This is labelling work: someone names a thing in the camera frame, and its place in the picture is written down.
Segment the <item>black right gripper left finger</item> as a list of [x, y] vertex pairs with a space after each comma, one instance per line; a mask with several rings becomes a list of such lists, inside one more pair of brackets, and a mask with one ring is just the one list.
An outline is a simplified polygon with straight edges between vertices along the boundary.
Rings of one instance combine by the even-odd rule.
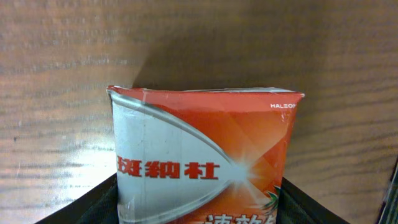
[[118, 224], [116, 174], [35, 224]]

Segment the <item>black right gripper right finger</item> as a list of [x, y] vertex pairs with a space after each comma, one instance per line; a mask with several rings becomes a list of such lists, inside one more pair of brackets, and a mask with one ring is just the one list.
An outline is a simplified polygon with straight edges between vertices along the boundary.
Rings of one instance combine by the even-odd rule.
[[276, 224], [349, 224], [287, 179], [282, 179]]

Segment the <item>red medicine box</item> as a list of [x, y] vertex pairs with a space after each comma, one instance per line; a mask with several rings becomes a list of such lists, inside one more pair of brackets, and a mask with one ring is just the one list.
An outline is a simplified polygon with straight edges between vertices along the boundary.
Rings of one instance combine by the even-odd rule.
[[275, 223], [303, 93], [109, 86], [121, 223]]

